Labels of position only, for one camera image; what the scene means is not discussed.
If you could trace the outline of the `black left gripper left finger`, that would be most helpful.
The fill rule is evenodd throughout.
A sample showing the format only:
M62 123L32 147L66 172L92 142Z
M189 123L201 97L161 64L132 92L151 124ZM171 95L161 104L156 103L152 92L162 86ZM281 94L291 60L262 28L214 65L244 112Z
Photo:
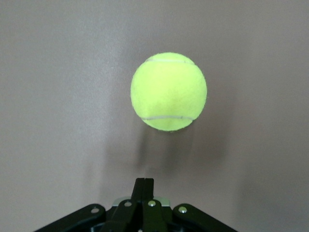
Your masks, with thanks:
M141 232L144 183L144 178L136 179L130 199L109 210L90 204L34 232Z

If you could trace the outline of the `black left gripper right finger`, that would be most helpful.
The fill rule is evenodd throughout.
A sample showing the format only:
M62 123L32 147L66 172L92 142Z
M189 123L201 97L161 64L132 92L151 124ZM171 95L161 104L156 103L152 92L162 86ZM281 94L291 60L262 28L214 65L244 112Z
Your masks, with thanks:
M182 203L163 206L154 199L154 180L146 178L142 192L143 232L238 232L200 209Z

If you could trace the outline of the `yellow-green tennis ball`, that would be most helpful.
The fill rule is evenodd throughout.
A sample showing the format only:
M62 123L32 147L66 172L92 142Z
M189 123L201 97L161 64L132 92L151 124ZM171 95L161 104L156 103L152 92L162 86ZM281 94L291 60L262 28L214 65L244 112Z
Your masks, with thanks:
M178 53L159 53L137 68L130 97L134 111L145 124L161 131L178 131L200 116L206 103L207 84L190 58Z

